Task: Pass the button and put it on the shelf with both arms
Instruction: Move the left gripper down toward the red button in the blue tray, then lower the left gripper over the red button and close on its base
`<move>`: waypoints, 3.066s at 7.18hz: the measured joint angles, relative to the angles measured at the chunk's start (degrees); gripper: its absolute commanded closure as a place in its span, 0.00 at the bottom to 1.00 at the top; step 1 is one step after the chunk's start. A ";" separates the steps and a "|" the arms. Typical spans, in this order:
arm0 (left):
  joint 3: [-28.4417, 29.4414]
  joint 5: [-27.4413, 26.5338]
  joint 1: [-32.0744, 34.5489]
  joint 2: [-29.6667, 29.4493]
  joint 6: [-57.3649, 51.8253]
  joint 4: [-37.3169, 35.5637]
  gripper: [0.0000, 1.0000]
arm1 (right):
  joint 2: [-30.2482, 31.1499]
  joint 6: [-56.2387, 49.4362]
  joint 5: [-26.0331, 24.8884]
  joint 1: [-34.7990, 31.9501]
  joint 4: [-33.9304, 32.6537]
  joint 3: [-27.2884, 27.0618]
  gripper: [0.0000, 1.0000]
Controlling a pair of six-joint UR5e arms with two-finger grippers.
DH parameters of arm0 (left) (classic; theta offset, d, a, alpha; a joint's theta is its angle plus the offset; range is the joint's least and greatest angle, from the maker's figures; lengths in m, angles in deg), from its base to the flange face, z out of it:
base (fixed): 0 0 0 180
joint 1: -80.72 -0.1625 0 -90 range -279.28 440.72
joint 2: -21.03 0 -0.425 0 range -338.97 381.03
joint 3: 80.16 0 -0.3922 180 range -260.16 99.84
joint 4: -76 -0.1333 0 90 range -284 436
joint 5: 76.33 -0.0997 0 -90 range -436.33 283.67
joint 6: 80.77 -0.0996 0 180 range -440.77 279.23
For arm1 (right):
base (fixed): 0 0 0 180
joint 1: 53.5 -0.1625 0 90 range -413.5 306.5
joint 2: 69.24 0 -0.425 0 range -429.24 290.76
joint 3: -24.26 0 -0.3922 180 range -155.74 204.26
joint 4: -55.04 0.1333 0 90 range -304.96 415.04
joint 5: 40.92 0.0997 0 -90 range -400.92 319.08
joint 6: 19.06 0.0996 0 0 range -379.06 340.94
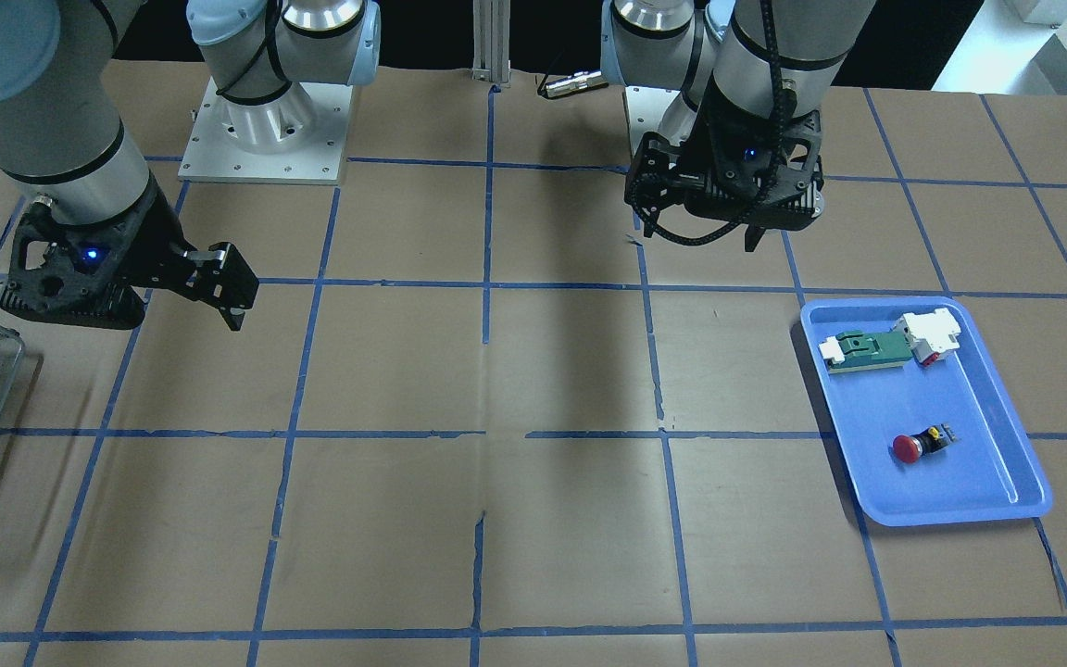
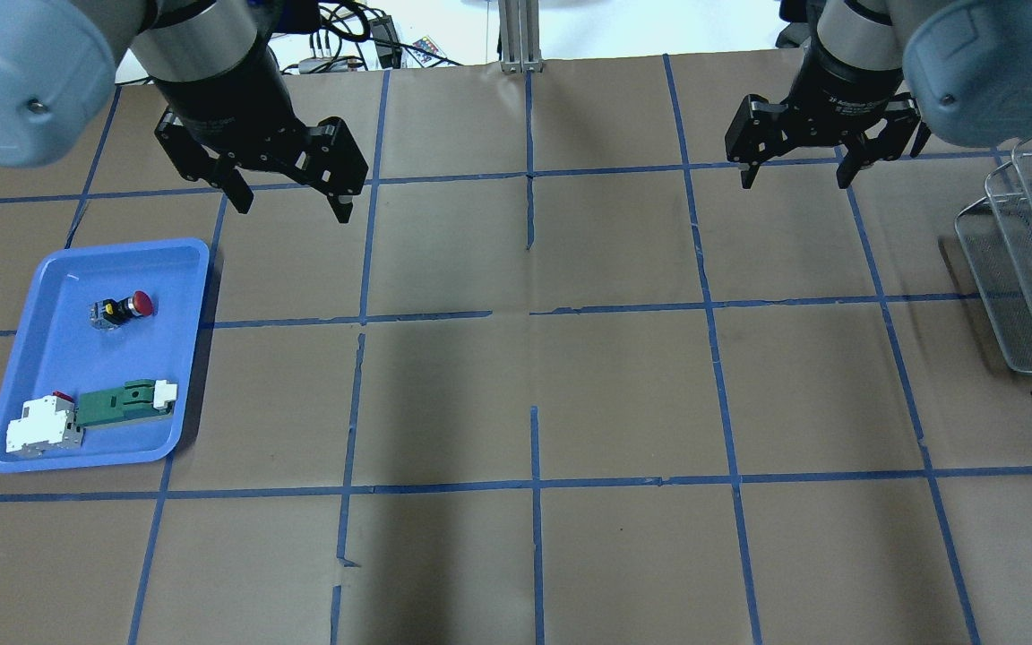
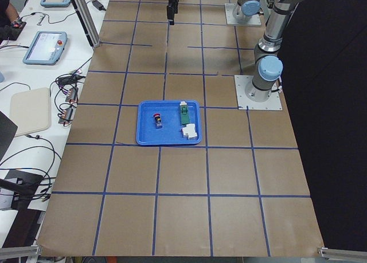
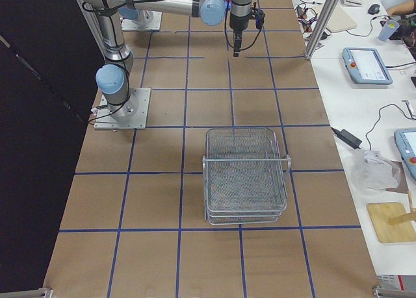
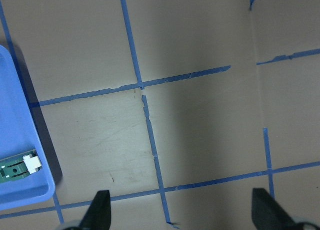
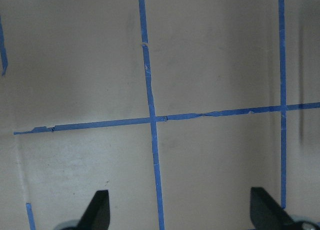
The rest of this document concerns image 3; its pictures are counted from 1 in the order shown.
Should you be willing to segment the person hand with controller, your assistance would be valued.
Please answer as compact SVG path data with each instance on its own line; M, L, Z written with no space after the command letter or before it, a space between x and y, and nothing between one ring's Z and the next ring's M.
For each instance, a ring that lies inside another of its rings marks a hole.
M9 0L1 0L1 27L10 26L18 17L18 11Z

